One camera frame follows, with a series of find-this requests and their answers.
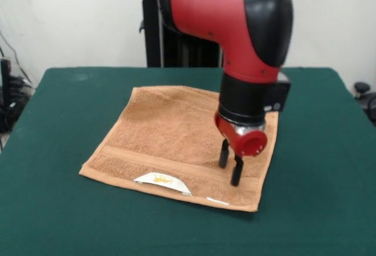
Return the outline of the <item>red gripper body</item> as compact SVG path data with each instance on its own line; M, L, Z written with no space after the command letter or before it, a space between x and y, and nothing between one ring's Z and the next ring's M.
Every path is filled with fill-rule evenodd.
M221 135L238 156L256 156L264 150L267 144L265 123L256 126L238 125L227 121L218 113L215 114L214 121Z

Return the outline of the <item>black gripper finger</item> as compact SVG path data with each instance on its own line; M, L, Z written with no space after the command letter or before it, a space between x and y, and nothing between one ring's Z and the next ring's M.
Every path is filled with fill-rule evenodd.
M238 186L241 179L241 174L243 171L244 161L242 157L238 156L237 154L234 157L236 165L233 169L233 174L231 176L231 185Z
M219 158L219 167L224 169L227 166L227 161L229 159L229 142L223 140Z

